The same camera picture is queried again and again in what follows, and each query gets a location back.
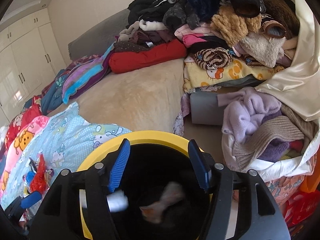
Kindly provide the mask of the red plastic wrapper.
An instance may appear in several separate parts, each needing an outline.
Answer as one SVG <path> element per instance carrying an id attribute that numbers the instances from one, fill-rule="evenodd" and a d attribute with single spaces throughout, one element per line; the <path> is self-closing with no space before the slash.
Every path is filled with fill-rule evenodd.
<path id="1" fill-rule="evenodd" d="M 31 193 L 37 191 L 40 194 L 43 194 L 46 191 L 47 182 L 45 179 L 45 172 L 46 172 L 46 162 L 43 154 L 41 154 L 37 172 L 30 183 Z"/>

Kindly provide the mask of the orange white snack wrapper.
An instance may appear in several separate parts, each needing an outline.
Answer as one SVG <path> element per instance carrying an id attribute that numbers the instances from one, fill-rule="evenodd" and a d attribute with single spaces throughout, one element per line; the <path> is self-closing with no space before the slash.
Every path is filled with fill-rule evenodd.
<path id="1" fill-rule="evenodd" d="M 152 224 L 164 223 L 164 212 L 167 208 L 178 203 L 184 198 L 184 193 L 180 184 L 170 182 L 164 189 L 160 199 L 148 206 L 141 206 L 143 218 Z"/>

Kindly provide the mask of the yellow rimmed black trash bin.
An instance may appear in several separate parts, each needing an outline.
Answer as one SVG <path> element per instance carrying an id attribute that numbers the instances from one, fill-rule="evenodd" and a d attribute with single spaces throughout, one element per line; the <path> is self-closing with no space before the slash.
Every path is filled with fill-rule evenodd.
<path id="1" fill-rule="evenodd" d="M 131 150 L 120 189 L 129 206 L 112 214 L 119 238 L 197 239 L 210 196 L 199 187 L 188 156 L 187 139 L 160 131 L 127 133 L 99 146 L 78 170 L 86 170 L 116 151 L 124 139 L 130 141 Z M 147 222 L 140 208 L 159 201 L 170 182 L 181 185 L 184 198 L 164 211 L 161 224 Z"/>

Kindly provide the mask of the pink cartoon bear blanket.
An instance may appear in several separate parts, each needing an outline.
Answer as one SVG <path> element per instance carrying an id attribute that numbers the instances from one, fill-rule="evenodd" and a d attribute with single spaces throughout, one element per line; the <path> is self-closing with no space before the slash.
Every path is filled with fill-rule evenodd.
<path id="1" fill-rule="evenodd" d="M 49 119 L 49 117 L 43 115 L 35 117 L 29 124 L 22 128 L 9 146 L 4 171 L 1 176 L 1 197 L 3 197 L 6 191 L 12 169 L 17 164 L 23 151 L 33 137 L 39 134 L 48 125 Z"/>

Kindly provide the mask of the light blue Hello Kitty quilt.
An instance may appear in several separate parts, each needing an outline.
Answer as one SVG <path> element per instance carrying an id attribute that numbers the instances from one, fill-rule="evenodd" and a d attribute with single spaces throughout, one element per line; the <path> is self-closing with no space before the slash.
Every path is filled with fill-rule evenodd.
<path id="1" fill-rule="evenodd" d="M 72 103 L 63 112 L 52 116 L 48 125 L 29 142 L 12 169 L 1 206 L 7 208 L 16 197 L 27 192 L 24 178 L 31 171 L 29 163 L 38 162 L 41 154 L 55 179 L 64 168 L 75 172 L 95 149 L 126 133 L 129 129 L 117 124 L 88 122 L 80 116 L 78 103 Z"/>

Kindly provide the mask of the lavender knit sweater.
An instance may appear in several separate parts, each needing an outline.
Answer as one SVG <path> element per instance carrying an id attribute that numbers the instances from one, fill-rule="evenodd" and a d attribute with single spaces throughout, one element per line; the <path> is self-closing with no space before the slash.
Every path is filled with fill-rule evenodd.
<path id="1" fill-rule="evenodd" d="M 281 102 L 274 96 L 245 87 L 237 92 L 219 94 L 218 105 L 224 107 L 222 132 L 243 143 L 262 124 L 264 117 L 278 113 Z"/>

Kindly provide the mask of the red floral blanket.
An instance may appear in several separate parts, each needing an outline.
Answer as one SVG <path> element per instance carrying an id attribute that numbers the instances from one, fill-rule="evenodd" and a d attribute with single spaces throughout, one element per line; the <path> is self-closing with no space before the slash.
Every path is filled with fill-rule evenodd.
<path id="1" fill-rule="evenodd" d="M 41 99 L 41 96 L 33 96 L 27 101 L 27 105 L 30 103 L 30 106 L 28 108 L 25 107 L 20 114 L 13 118 L 4 140 L 6 150 L 9 149 L 9 146 L 24 126 L 29 124 L 35 117 L 42 115 Z"/>

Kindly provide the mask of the yellow Hello Kitty blanket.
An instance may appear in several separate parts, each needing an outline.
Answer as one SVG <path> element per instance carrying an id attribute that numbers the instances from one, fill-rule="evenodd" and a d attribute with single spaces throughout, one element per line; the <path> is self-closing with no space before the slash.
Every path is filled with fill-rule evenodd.
<path id="1" fill-rule="evenodd" d="M 233 59 L 224 68 L 204 70 L 194 61 L 192 56 L 188 56 L 184 60 L 183 89 L 187 93 L 192 93 L 197 88 L 215 85 L 221 87 L 257 86 L 284 69 L 281 65 L 274 68 L 252 67 L 241 59 Z"/>

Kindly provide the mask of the beige ribbed knit sweater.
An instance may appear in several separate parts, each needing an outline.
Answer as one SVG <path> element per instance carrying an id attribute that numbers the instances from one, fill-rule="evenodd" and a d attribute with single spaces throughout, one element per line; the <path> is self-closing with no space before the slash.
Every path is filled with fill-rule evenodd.
<path id="1" fill-rule="evenodd" d="M 303 120 L 285 104 L 280 111 L 281 115 L 263 122 L 244 142 L 234 143 L 232 156 L 241 170 L 260 157 L 271 162 L 280 160 L 293 141 L 302 140 L 304 152 L 315 137 L 318 126 L 314 122 Z"/>

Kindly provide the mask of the dark blue leaf blanket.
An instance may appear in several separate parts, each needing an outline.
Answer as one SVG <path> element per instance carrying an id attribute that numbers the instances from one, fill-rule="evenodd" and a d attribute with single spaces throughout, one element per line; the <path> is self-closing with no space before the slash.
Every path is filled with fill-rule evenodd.
<path id="1" fill-rule="evenodd" d="M 60 70 L 55 79 L 49 85 L 44 87 L 41 94 L 34 95 L 24 104 L 21 112 L 26 111 L 34 104 L 39 106 L 43 115 L 48 115 L 53 110 L 57 109 L 57 107 L 63 103 L 62 88 L 69 72 L 70 71 L 66 69 Z"/>

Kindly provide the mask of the red folded cushion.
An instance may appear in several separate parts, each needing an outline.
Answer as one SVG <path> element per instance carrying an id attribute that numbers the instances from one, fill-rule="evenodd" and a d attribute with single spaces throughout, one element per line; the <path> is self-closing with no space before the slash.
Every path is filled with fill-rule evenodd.
<path id="1" fill-rule="evenodd" d="M 187 49 L 179 40 L 174 39 L 148 51 L 116 52 L 108 62 L 112 72 L 122 74 L 145 67 L 153 66 L 170 60 L 186 57 Z"/>

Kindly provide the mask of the cream satin curtain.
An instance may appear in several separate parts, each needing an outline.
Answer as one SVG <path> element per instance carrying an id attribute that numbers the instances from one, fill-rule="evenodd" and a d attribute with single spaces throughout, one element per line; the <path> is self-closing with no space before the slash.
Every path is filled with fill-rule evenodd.
<path id="1" fill-rule="evenodd" d="M 292 64 L 255 89 L 276 97 L 305 121 L 313 121 L 319 119 L 319 23 L 306 0 L 293 1 L 300 31 Z"/>

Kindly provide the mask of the grey bed headboard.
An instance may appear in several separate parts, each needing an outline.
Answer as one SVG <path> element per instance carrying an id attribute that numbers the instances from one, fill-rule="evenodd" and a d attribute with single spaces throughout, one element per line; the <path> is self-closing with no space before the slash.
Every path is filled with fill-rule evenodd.
<path id="1" fill-rule="evenodd" d="M 129 9 L 124 9 L 98 23 L 68 44 L 72 61 L 94 54 L 102 55 L 128 25 Z"/>

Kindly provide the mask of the white built-in wardrobe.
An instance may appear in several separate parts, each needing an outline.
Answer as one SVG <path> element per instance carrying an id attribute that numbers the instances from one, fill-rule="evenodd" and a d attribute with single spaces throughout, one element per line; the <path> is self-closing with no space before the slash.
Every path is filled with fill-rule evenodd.
<path id="1" fill-rule="evenodd" d="M 1 125 L 9 124 L 27 100 L 39 95 L 66 63 L 47 9 L 1 31 Z"/>

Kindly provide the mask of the pile of dark clothes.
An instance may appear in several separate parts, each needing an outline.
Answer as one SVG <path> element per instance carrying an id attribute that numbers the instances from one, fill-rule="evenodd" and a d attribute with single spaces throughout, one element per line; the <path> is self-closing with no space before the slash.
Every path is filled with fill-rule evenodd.
<path id="1" fill-rule="evenodd" d="M 300 22 L 291 0 L 134 0 L 128 7 L 127 29 L 182 29 L 215 35 L 212 47 L 199 47 L 210 68 L 244 56 L 248 64 L 273 68 L 289 65 L 296 49 Z"/>

